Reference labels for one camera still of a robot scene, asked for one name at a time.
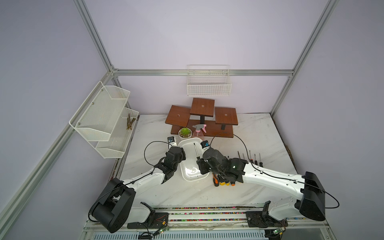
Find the white storage box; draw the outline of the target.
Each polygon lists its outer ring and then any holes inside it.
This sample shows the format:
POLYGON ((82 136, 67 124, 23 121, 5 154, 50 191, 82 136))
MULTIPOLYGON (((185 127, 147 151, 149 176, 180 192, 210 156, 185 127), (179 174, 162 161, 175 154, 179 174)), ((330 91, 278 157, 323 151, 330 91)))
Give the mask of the white storage box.
POLYGON ((180 163, 180 168, 183 178, 188 182, 202 180, 208 176, 208 174, 201 173, 194 148, 194 143, 196 143, 201 158, 203 156, 202 142, 199 138, 189 138, 178 143, 178 147, 183 148, 186 153, 186 160, 180 163))

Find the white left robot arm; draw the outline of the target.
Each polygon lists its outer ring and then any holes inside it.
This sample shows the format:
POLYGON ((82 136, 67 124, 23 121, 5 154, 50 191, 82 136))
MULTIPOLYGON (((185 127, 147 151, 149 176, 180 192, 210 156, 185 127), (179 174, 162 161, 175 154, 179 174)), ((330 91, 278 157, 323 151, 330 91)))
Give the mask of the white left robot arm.
POLYGON ((184 149, 171 147, 166 156, 161 158, 148 173, 128 183, 118 178, 110 180, 91 206, 89 217, 93 217, 110 233, 115 233, 128 220, 136 195, 168 181, 184 160, 186 160, 184 149))

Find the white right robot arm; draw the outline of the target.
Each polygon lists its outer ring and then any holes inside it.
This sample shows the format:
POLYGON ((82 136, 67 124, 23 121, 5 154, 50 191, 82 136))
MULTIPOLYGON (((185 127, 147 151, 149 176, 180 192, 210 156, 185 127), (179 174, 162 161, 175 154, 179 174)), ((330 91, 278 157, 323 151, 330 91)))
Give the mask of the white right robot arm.
POLYGON ((220 182, 256 184, 288 195, 286 199, 265 203, 267 216, 276 221, 298 215, 320 222, 326 219, 326 191, 314 173, 285 174, 244 159, 228 159, 213 148, 208 148, 197 164, 201 174, 211 172, 220 182))

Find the potted green succulent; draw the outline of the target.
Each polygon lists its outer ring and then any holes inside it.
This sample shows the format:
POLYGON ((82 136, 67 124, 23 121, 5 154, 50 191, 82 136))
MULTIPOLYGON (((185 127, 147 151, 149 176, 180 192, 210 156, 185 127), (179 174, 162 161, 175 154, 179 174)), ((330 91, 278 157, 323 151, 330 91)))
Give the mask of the potted green succulent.
POLYGON ((178 132, 179 137, 183 139, 188 139, 192 137, 193 132, 189 128, 181 128, 178 132))

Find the pink spray bottle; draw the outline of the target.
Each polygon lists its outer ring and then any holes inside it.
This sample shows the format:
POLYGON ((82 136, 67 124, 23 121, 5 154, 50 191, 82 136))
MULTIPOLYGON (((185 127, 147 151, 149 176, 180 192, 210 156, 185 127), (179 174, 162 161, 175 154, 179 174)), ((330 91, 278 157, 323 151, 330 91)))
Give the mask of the pink spray bottle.
POLYGON ((193 128, 195 128, 193 134, 192 134, 192 138, 199 138, 201 139, 202 141, 205 140, 205 137, 204 137, 204 133, 206 133, 206 126, 205 124, 197 124, 197 125, 194 125, 193 128))

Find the brown wooden tiered stand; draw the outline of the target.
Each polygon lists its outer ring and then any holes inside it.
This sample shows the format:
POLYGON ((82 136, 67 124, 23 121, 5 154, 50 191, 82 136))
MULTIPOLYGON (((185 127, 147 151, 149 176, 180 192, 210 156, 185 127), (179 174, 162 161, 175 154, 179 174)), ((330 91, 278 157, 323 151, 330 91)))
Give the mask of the brown wooden tiered stand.
POLYGON ((183 128, 194 132, 195 125, 203 124, 205 136, 221 138, 233 138, 233 127, 239 125, 235 108, 216 107, 215 100, 203 98, 193 98, 190 107, 171 106, 165 123, 172 126, 173 135, 177 135, 183 128))

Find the brown twigs on shelf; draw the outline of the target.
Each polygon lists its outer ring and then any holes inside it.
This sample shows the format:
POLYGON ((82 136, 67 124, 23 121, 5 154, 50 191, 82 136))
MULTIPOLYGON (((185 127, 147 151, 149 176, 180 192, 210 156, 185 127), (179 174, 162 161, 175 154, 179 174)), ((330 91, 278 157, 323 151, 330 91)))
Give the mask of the brown twigs on shelf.
POLYGON ((133 129, 133 125, 135 123, 137 119, 135 117, 131 117, 131 114, 128 115, 127 117, 127 130, 132 130, 133 129))

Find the white mesh lower shelf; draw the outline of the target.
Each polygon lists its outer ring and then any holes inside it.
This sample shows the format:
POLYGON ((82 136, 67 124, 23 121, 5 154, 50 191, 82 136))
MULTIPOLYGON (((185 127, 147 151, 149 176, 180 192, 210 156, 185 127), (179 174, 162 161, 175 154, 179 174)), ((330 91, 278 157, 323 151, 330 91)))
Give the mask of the white mesh lower shelf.
POLYGON ((137 120, 133 125, 132 130, 127 130, 127 117, 131 114, 131 117, 135 117, 138 119, 139 112, 123 108, 123 112, 117 121, 117 124, 112 131, 112 135, 107 142, 98 142, 96 145, 96 151, 104 158, 104 159, 119 159, 122 158, 126 152, 128 147, 128 143, 130 141, 131 135, 133 133, 133 129, 137 120))

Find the white mesh shelf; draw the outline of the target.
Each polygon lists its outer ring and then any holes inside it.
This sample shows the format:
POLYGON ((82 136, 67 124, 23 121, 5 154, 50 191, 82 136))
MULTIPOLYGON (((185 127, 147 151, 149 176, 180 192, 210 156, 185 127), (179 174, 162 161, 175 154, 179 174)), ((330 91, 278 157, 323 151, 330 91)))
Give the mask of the white mesh shelf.
POLYGON ((123 112, 117 121, 117 124, 112 131, 112 135, 107 142, 98 142, 96 145, 96 151, 104 158, 104 159, 119 159, 122 158, 126 152, 128 147, 128 143, 130 141, 131 135, 133 133, 133 129, 137 120, 133 125, 132 130, 127 130, 127 117, 131 114, 131 117, 135 117, 138 119, 139 112, 123 108, 123 112))
POLYGON ((128 90, 98 82, 69 125, 88 142, 107 142, 129 96, 128 90))

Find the white mesh upper shelf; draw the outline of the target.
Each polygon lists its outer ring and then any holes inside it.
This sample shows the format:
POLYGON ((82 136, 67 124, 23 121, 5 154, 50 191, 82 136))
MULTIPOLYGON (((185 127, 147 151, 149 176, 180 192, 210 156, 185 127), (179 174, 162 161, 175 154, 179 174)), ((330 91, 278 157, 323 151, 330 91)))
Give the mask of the white mesh upper shelf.
POLYGON ((69 125, 88 142, 107 142, 129 96, 128 90, 98 82, 69 125))

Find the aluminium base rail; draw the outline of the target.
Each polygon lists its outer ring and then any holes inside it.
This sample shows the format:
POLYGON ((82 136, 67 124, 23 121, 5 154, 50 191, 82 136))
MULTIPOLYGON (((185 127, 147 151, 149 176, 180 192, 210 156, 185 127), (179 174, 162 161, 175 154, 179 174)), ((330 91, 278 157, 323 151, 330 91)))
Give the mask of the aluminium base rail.
POLYGON ((252 207, 158 208, 154 224, 124 224, 109 233, 101 224, 87 222, 82 240, 334 240, 327 221, 305 217, 285 220, 284 227, 250 227, 252 207))

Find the aluminium frame post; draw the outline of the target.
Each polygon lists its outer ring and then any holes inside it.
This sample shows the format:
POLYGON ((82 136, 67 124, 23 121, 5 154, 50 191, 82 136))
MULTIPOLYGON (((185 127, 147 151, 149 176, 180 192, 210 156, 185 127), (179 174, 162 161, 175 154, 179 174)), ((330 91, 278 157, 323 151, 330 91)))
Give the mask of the aluminium frame post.
POLYGON ((310 37, 308 41, 306 42, 301 54, 299 55, 299 58, 297 62, 294 65, 293 73, 288 76, 287 81, 285 82, 274 106, 271 109, 270 115, 272 118, 274 118, 280 108, 280 106, 283 103, 283 100, 285 99, 286 95, 288 94, 290 88, 292 87, 294 81, 296 80, 297 76, 299 75, 306 59, 308 58, 311 50, 313 49, 314 45, 316 44, 317 40, 320 37, 321 32, 323 31, 325 25, 327 24, 328 20, 330 19, 333 11, 335 10, 337 4, 339 1, 337 0, 329 0, 327 1, 327 4, 322 11, 312 33, 310 34, 310 37))

